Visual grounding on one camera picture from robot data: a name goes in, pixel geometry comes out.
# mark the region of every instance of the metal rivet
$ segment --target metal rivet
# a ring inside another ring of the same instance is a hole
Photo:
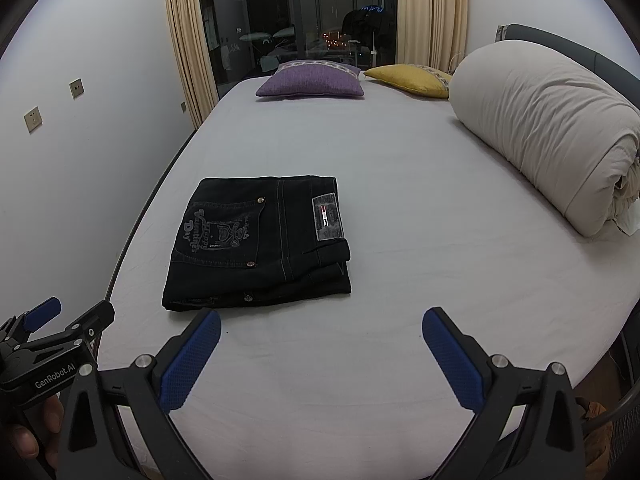
[[[551,371],[556,375],[564,375],[564,373],[566,372],[566,368],[564,368],[564,365],[562,363],[552,363]]]
[[[136,366],[138,368],[146,368],[151,364],[153,358],[149,354],[142,354],[136,357]]]
[[[491,362],[496,368],[506,368],[509,364],[509,360],[502,354],[491,356]]]
[[[94,367],[92,367],[89,363],[84,364],[78,370],[78,373],[82,375],[82,377],[87,377],[91,372],[94,371]]]

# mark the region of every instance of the human hand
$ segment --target human hand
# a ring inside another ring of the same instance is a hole
[[[42,419],[46,428],[51,432],[51,439],[45,450],[45,458],[53,469],[58,468],[58,443],[60,441],[60,428],[65,410],[58,396],[49,397],[42,405]],[[31,431],[23,426],[9,426],[5,428],[9,440],[21,458],[36,458],[40,449],[38,442]]]

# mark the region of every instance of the wall socket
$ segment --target wall socket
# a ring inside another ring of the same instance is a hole
[[[40,115],[40,110],[38,110],[37,106],[24,116],[24,122],[27,123],[29,133],[42,124],[42,116]]]
[[[84,93],[84,87],[82,86],[82,81],[76,79],[72,83],[69,83],[69,88],[71,88],[71,95],[74,99]]]

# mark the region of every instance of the curtain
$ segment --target curtain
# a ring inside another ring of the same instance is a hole
[[[199,0],[165,0],[175,59],[193,127],[218,103]]]
[[[398,0],[396,62],[452,72],[465,54],[467,0]]]

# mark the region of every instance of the headboard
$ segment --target headboard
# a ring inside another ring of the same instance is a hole
[[[498,27],[495,41],[501,40],[530,41],[557,50],[604,79],[637,108],[640,108],[640,80],[620,65],[590,48],[550,32],[517,23]]]

